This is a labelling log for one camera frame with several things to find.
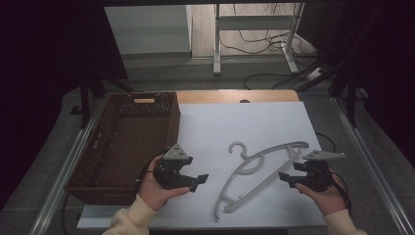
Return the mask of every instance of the metal rail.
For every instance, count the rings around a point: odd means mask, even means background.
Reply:
[[[46,234],[58,204],[64,195],[64,187],[67,184],[67,181],[74,167],[76,166],[76,163],[78,162],[82,149],[86,144],[89,133],[91,133],[91,130],[99,117],[98,113],[102,110],[100,108],[102,108],[103,104],[105,104],[105,102],[100,102],[100,104],[93,106],[92,118],[90,119],[89,123],[79,131],[76,140],[69,151],[67,160],[62,166],[62,169],[59,172],[58,177],[55,180],[51,191],[49,192],[49,195],[42,206],[42,209],[40,210],[36,220],[33,223],[33,226],[31,227],[29,232],[30,235]]]
[[[365,164],[369,175],[371,176],[376,188],[378,189],[382,199],[384,200],[387,209],[389,210],[397,228],[401,234],[413,235],[415,234],[414,228],[407,218],[406,212],[403,209],[399,199],[393,192],[387,179],[382,175],[381,170],[376,164],[375,159],[367,148],[363,138],[361,137],[357,128],[354,128],[346,117],[346,108],[343,105],[341,98],[332,98],[332,102],[335,105],[337,112],[346,128],[353,145],[356,147],[363,163]]]

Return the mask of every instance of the sleeve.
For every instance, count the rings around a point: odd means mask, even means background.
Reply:
[[[129,209],[116,212],[110,228],[103,235],[148,235],[149,224],[156,214],[137,194]]]
[[[367,235],[357,229],[348,215],[348,210],[342,210],[323,216],[330,235]]]

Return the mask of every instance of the wicker basket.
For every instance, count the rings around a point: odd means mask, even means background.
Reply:
[[[111,94],[66,190],[88,205],[130,205],[151,157],[177,142],[180,110],[168,93]]]

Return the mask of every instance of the cable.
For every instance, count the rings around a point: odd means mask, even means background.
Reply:
[[[285,85],[285,83],[286,83],[286,82],[291,81],[291,80],[294,80],[296,77],[299,77],[300,75],[302,75],[302,74],[305,74],[305,73],[309,72],[312,68],[314,68],[315,66],[318,66],[320,63],[321,63],[321,60],[316,60],[316,61],[315,61],[313,64],[311,64],[309,67],[307,67],[307,68],[305,68],[304,70],[300,71],[299,73],[295,74],[295,75],[294,75],[294,76],[292,76],[291,78],[275,83],[275,84],[271,87],[271,90],[275,89],[277,86],[280,86],[280,85]]]
[[[350,200],[350,197],[348,196],[348,187],[347,187],[346,181],[339,174],[334,173],[333,171],[332,171],[332,174],[337,175],[345,186],[345,189],[344,189],[335,179],[332,179],[333,186],[335,186],[335,188],[339,191],[340,195],[345,201],[350,218],[353,218],[353,214],[351,213],[351,200]]]
[[[267,37],[267,35],[265,35],[265,37],[264,37],[264,38],[261,38],[261,39],[248,40],[248,39],[245,39],[245,38],[242,36],[241,30],[239,30],[239,33],[241,34],[242,40],[244,40],[245,42],[259,42],[259,41],[267,41],[267,42],[272,42],[272,40],[273,40],[274,38],[277,38],[277,37],[280,37],[280,36],[285,36],[285,34],[288,34],[288,32],[284,32],[284,33],[282,33],[282,34],[278,34],[278,35],[275,35],[275,36],[269,36],[269,37]]]
[[[316,135],[320,135],[320,136],[322,136],[322,137],[324,137],[324,138],[326,138],[328,141],[330,141],[330,143],[332,144],[332,146],[333,146],[333,153],[336,153],[336,144],[335,144],[335,142],[332,140],[332,139],[330,139],[330,137],[329,136],[327,136],[327,135],[325,135],[325,134],[323,134],[323,133],[320,133],[320,132],[315,132],[315,134]]]
[[[62,213],[61,213],[61,225],[62,225],[62,231],[64,232],[64,235],[68,235],[67,225],[66,225],[66,222],[65,222],[65,210],[67,209],[68,198],[69,198],[69,193],[66,192],[65,199],[64,199],[64,204],[62,206]]]
[[[253,74],[253,75],[250,75],[250,76],[248,76],[248,77],[246,77],[244,79],[244,87],[247,90],[251,90],[250,87],[247,85],[248,80],[250,78],[252,78],[252,77],[255,77],[255,76],[292,76],[292,75],[291,74],[278,74],[278,73],[258,73],[258,74]]]
[[[312,65],[312,64],[310,64],[310,65],[303,64],[302,62],[300,62],[300,61],[299,61],[299,58],[301,58],[301,57],[296,57],[296,56],[294,56],[294,60],[296,60],[296,63],[297,63],[297,64],[299,64],[299,65],[301,65],[301,66],[304,66],[304,67],[309,67],[309,66],[311,66],[311,65]]]
[[[277,5],[275,5],[274,4],[274,9],[271,11],[271,15],[275,15],[275,11],[276,11],[276,7],[277,7]],[[266,8],[265,8],[265,10],[263,10],[262,11],[262,15],[265,13],[265,11],[266,11],[266,9],[268,9],[269,8],[269,4],[267,4],[266,5]],[[233,9],[234,9],[234,14],[235,14],[235,16],[238,16],[239,15],[239,13],[238,13],[238,11],[236,10],[236,5],[235,4],[233,4]],[[245,39],[244,38],[244,36],[242,35],[242,31],[241,30],[238,30],[239,31],[239,34],[241,35],[241,38],[242,38],[242,40],[243,41],[245,41],[245,42],[258,42],[258,41],[268,41],[268,38],[272,38],[272,37],[267,37],[268,36],[268,32],[269,32],[269,30],[267,30],[266,31],[266,33],[265,33],[265,37],[263,38],[263,39],[256,39],[256,40],[247,40],[247,39]]]
[[[316,56],[314,56],[314,55],[307,54],[307,53],[305,53],[305,52],[302,50],[302,39],[301,39],[300,37],[294,36],[294,39],[296,39],[296,40],[298,40],[298,41],[300,42],[299,49],[300,49],[300,51],[301,51],[301,52],[302,52],[305,56],[309,56],[309,57],[316,57]]]
[[[152,155],[146,162],[146,164],[143,166],[143,168],[141,168],[140,174],[138,175],[137,178],[137,184],[135,185],[135,191],[139,192],[140,191],[140,187],[141,187],[141,183],[143,183],[144,177],[146,176],[146,173],[148,172],[149,166],[152,163],[152,161],[160,156],[160,155],[164,155],[165,153],[167,153],[168,148],[161,150],[159,152],[157,152],[156,154]]]
[[[220,44],[222,44],[222,46],[224,46],[224,47],[226,47],[226,48],[228,48],[228,49],[234,49],[234,50],[238,50],[238,51],[241,51],[241,52],[244,52],[244,53],[247,53],[247,54],[259,54],[259,53],[261,53],[261,52],[264,52],[264,51],[266,51],[271,45],[273,45],[273,44],[277,44],[277,43],[281,43],[281,41],[276,41],[276,42],[272,42],[272,44],[270,44],[270,45],[268,45],[266,48],[264,48],[263,50],[260,50],[260,51],[257,51],[257,52],[248,52],[248,51],[244,51],[244,50],[242,50],[242,49],[239,49],[239,48],[236,48],[236,47],[231,47],[231,46],[227,46],[227,45],[225,45],[225,44],[223,44],[223,42],[222,42],[222,38],[220,38],[220,36],[219,36],[219,41],[220,41]]]
[[[299,83],[301,80],[307,78],[310,74],[312,73],[312,70],[308,70],[307,73],[304,76],[299,76],[298,79],[294,80],[291,85],[289,86],[289,89],[294,89],[293,87]]]

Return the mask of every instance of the white table surface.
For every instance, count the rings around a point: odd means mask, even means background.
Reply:
[[[193,162],[181,169],[184,175],[209,174],[207,183],[195,193],[170,199],[151,223],[156,229],[279,228],[324,225],[320,211],[306,196],[277,177],[253,197],[230,213],[214,217],[214,207],[223,185],[243,162],[241,148],[232,142],[246,144],[248,156],[267,148],[296,141],[309,144],[301,156],[321,150],[302,102],[247,104],[184,104],[178,144],[192,156]],[[266,176],[286,162],[288,153],[278,151],[265,156],[259,172],[238,175],[228,195],[245,195]],[[285,172],[304,175],[290,167]],[[108,227],[118,206],[85,206],[78,228]]]

